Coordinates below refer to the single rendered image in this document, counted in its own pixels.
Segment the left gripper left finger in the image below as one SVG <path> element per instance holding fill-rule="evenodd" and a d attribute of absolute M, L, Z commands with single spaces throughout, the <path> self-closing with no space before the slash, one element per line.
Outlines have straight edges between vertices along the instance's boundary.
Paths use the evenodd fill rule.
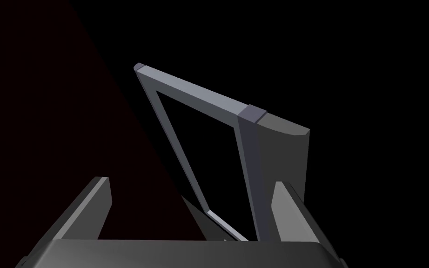
<path fill-rule="evenodd" d="M 96 240 L 112 206 L 109 177 L 95 177 L 51 228 L 51 240 Z"/>

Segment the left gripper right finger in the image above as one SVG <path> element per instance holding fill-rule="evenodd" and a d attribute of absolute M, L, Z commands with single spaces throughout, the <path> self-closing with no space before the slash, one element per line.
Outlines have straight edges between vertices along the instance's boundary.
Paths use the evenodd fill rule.
<path fill-rule="evenodd" d="M 287 181 L 276 181 L 271 210 L 281 241 L 320 243 L 299 194 Z"/>

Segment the grey framed cupboard door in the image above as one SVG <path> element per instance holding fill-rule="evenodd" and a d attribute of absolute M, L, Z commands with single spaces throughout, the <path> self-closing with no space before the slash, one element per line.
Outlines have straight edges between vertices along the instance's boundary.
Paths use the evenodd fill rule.
<path fill-rule="evenodd" d="M 303 202 L 310 130 L 152 67 L 134 71 L 201 215 L 237 241 L 281 241 L 275 183 Z"/>

